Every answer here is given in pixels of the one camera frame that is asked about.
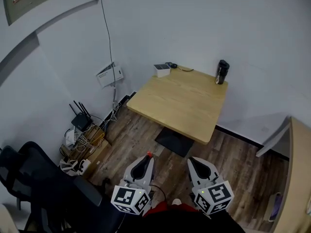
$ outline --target white box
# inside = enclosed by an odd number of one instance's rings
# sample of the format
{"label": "white box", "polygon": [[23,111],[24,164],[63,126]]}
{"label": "white box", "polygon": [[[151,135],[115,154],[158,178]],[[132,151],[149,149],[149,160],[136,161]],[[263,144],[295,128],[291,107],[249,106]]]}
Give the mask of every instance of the white box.
{"label": "white box", "polygon": [[167,76],[171,72],[171,68],[167,64],[154,65],[156,69],[156,75],[158,78]]}

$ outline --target cable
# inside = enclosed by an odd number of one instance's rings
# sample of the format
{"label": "cable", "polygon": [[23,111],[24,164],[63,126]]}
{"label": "cable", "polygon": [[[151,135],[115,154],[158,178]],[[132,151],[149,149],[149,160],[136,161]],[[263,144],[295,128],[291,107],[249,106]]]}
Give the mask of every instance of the cable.
{"label": "cable", "polygon": [[94,126],[97,126],[98,124],[93,124],[92,126],[90,126],[86,131],[83,131],[83,132],[80,132],[78,137],[76,138],[76,142],[80,142],[81,141],[81,138],[84,137],[83,134],[90,131]]}
{"label": "cable", "polygon": [[122,106],[121,103],[118,103],[117,106],[115,107],[115,109],[111,112],[110,118],[108,120],[104,121],[104,124],[102,126],[102,129],[103,129],[104,132],[107,131],[107,126],[108,126],[109,122],[111,122],[111,121],[114,121],[114,122],[118,121],[117,116],[119,115],[121,106]]}
{"label": "cable", "polygon": [[94,141],[90,142],[90,144],[96,142],[99,138],[103,139],[105,136],[105,133],[102,133],[100,136],[98,136]]}
{"label": "cable", "polygon": [[109,38],[109,51],[110,51],[110,60],[111,60],[111,66],[112,66],[112,70],[113,70],[113,78],[114,78],[114,82],[113,82],[114,91],[113,91],[113,102],[112,102],[112,110],[114,110],[114,107],[115,107],[115,101],[116,101],[116,75],[115,75],[115,69],[114,69],[114,66],[113,66],[113,63],[112,63],[112,54],[111,54],[111,40],[110,40],[110,33],[109,33],[109,29],[108,29],[107,21],[106,21],[106,16],[105,16],[105,11],[104,11],[103,0],[101,0],[101,4],[102,4],[102,9],[103,9],[104,20],[105,20],[105,24],[106,24],[106,28],[107,28],[107,32],[108,32],[108,38]]}
{"label": "cable", "polygon": [[85,146],[84,146],[84,149],[83,149],[82,151],[78,151],[78,148],[80,148],[80,147],[83,147],[83,146],[77,146],[77,147],[75,148],[75,150],[76,150],[77,152],[79,152],[79,153],[83,153],[83,152],[86,150],[86,148],[85,148]]}
{"label": "cable", "polygon": [[96,118],[98,118],[99,120],[101,120],[102,122],[104,121],[104,120],[102,120],[100,117],[94,116],[94,115],[92,115],[92,114],[91,114],[91,117],[96,117]]}
{"label": "cable", "polygon": [[122,223],[123,223],[123,221],[124,221],[124,219],[125,219],[125,216],[126,216],[126,213],[124,213],[123,219],[122,219],[121,224],[119,225],[119,227],[118,227],[118,229],[117,229],[116,233],[117,233],[117,232],[118,232],[118,230],[120,229],[120,227],[121,227],[121,225],[122,225]]}
{"label": "cable", "polygon": [[165,200],[165,202],[167,202],[167,201],[166,201],[166,195],[165,195],[165,193],[163,192],[163,190],[162,190],[159,186],[157,186],[157,185],[155,185],[155,184],[150,184],[150,186],[154,186],[154,187],[156,187],[156,188],[160,189],[160,190],[161,190],[161,192],[162,192],[162,193],[163,193],[163,195],[164,195],[164,200]]}
{"label": "cable", "polygon": [[66,137],[66,134],[67,134],[67,132],[68,132],[69,130],[71,130],[71,129],[68,129],[68,130],[66,131],[66,133],[65,133],[64,137]]}
{"label": "cable", "polygon": [[178,67],[180,70],[184,71],[184,72],[192,72],[194,69],[191,69],[191,70],[184,70],[184,69],[181,69],[180,67]]}
{"label": "cable", "polygon": [[62,156],[64,156],[65,158],[69,158],[69,156],[63,151],[62,148],[59,148],[59,152],[61,153]]}
{"label": "cable", "polygon": [[[103,143],[103,141],[104,141],[104,138],[102,138],[102,142],[97,146],[97,148]],[[94,151],[93,151],[91,154],[89,154],[89,155],[87,156],[87,158],[90,157],[93,153],[95,153],[96,149],[94,149]]]}
{"label": "cable", "polygon": [[80,161],[79,168],[78,168],[78,170],[77,170],[77,171],[79,171],[79,169],[80,169],[80,167],[81,167],[81,163],[82,163],[82,161],[83,161],[83,160],[81,160],[81,161]]}

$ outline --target wooden floor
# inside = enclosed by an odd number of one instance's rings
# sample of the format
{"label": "wooden floor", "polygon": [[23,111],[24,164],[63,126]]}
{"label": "wooden floor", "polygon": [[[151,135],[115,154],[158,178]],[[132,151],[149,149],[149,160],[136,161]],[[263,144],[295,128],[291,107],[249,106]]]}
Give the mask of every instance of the wooden floor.
{"label": "wooden floor", "polygon": [[[106,161],[94,173],[91,181],[101,184],[109,177],[112,194],[126,167],[151,151],[155,158],[155,180],[166,193],[168,202],[179,198],[193,206],[189,197],[191,183],[188,178],[187,158],[196,156],[213,163],[225,180],[230,182],[235,198],[229,208],[231,216],[244,228],[268,232],[272,223],[263,221],[269,196],[282,191],[288,162],[271,153],[255,156],[257,148],[223,132],[215,130],[207,145],[194,143],[185,158],[169,151],[154,141],[162,126],[152,122],[124,105],[118,122],[112,123],[107,140],[112,145]],[[157,191],[153,205],[163,200]]]}

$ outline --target wooden table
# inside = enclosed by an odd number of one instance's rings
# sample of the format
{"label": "wooden table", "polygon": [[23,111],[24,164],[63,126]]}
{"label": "wooden table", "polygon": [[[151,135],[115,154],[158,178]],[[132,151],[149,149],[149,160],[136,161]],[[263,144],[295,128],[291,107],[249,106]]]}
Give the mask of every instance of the wooden table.
{"label": "wooden table", "polygon": [[174,132],[207,144],[227,87],[227,82],[218,85],[215,77],[199,71],[171,69],[168,76],[153,76],[129,100],[127,107]]}

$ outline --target black thermos bottle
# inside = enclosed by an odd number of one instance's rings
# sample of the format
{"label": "black thermos bottle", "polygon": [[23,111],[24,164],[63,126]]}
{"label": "black thermos bottle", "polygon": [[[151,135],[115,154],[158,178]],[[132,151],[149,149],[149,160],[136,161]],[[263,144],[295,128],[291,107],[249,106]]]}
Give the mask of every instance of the black thermos bottle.
{"label": "black thermos bottle", "polygon": [[216,80],[215,80],[216,84],[223,84],[224,83],[225,77],[226,77],[228,70],[229,70],[229,67],[230,67],[230,65],[224,60],[221,60],[218,63],[217,76],[216,76]]}

